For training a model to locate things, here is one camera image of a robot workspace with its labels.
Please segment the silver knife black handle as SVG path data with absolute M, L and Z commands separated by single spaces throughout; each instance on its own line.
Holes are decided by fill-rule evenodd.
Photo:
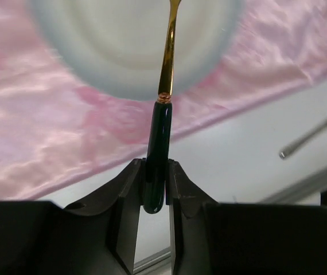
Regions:
M 327 118 L 313 127 L 311 130 L 307 131 L 304 135 L 295 139 L 288 145 L 284 146 L 280 152 L 279 157 L 282 160 L 285 160 L 292 156 L 295 152 L 297 152 L 300 148 L 302 148 L 307 142 L 315 138 L 317 135 L 327 130 Z

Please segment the gold fork black handle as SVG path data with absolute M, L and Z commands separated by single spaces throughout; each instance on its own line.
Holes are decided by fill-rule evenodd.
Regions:
M 180 0 L 170 0 L 170 15 L 158 86 L 158 97 L 154 103 L 151 120 L 145 164 L 146 173 L 142 191 L 143 208 L 149 214 L 158 213 L 164 203 L 165 176 L 173 113 L 172 91 L 176 21 L 180 3 Z

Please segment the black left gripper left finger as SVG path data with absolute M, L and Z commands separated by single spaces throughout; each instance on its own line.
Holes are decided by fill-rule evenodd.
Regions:
M 64 208 L 0 201 L 0 274 L 132 274 L 144 165 Z

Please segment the pink satin rose cloth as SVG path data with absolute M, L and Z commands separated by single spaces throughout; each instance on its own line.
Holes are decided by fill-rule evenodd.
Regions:
M 57 57 L 29 1 L 0 1 L 0 200 L 74 201 L 147 154 L 153 100 L 88 85 Z M 169 156 L 218 201 L 255 202 L 327 167 L 327 1 L 244 1 L 214 71 L 173 91 Z

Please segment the white scalloped plate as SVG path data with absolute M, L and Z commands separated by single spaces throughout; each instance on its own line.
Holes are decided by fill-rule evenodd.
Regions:
M 62 63 L 108 95 L 156 98 L 168 1 L 29 1 L 32 18 Z M 173 91 L 212 73 L 233 39 L 244 1 L 182 1 L 176 23 Z

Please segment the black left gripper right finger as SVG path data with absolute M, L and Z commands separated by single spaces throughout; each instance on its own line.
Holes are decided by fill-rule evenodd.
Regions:
M 166 170 L 173 274 L 327 274 L 327 207 L 219 203 Z

